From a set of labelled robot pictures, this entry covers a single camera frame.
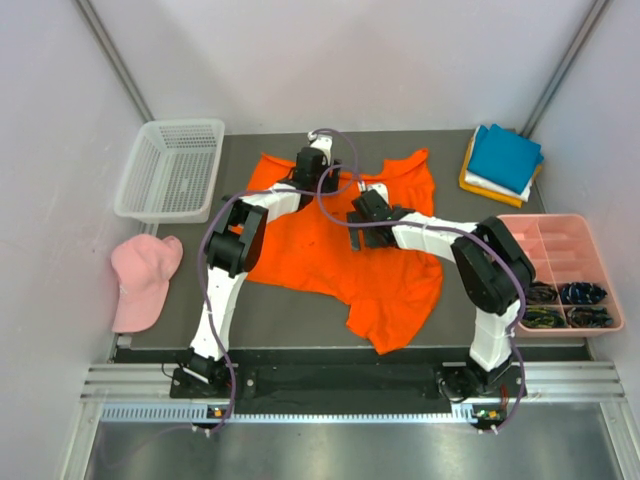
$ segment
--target white plastic basket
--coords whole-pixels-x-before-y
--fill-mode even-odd
[[[217,119],[149,122],[133,146],[115,213],[144,223],[209,218],[224,123]]]

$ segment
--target orange tray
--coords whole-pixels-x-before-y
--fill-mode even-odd
[[[606,307],[613,318],[607,328],[527,328],[518,325],[521,337],[596,337],[617,332],[624,327],[624,315],[600,260],[586,220],[580,215],[501,215],[516,241],[536,269],[536,280],[553,285],[558,292],[570,282],[592,282],[603,287],[608,295],[597,306]],[[573,305],[562,305],[560,296],[550,307],[566,321],[566,313]]]

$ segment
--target white wall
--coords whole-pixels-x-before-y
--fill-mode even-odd
[[[160,119],[523,126],[590,0],[94,0]]]
[[[104,361],[112,198],[141,122],[69,0],[0,5],[0,477],[53,478]]]
[[[539,185],[552,212],[590,222],[627,329],[594,342],[613,359],[640,422],[640,2],[616,0],[543,118]]]

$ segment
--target gray table surface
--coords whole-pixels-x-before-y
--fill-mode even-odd
[[[539,213],[542,204],[534,189],[522,209],[466,192],[458,174],[471,130],[360,132],[349,134],[360,153],[360,168],[375,174],[385,158],[406,158],[415,150],[430,150],[428,165],[436,182],[436,216],[453,221],[480,221],[490,215]],[[262,152],[295,159],[306,144],[304,134],[236,135],[224,139],[215,199],[247,186]],[[336,139],[335,157],[351,160],[348,147]],[[189,346],[200,320],[202,295],[196,279],[196,253],[205,224],[161,225],[157,235],[177,236],[184,258],[171,280],[169,294],[156,324],[132,337],[133,349],[170,349]],[[473,339],[474,307],[467,299],[457,269],[443,262],[442,296],[427,323],[412,341],[416,346],[465,346]],[[345,326],[348,306],[333,297],[245,282],[231,326],[234,348],[354,347],[368,342]],[[575,345],[583,339],[521,339],[522,344]]]
[[[85,478],[623,478],[597,404],[525,404],[497,437],[473,434],[468,425],[388,423],[230,424],[209,440],[202,432],[191,433],[189,427],[153,438],[170,426],[101,424]],[[121,468],[105,468],[105,461],[109,465],[127,458],[130,461]]]

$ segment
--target baseball cap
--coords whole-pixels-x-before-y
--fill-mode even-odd
[[[136,235],[113,250],[111,265],[120,285],[114,332],[140,332],[156,323],[167,298],[169,279],[181,260],[182,243],[174,236],[160,240]]]

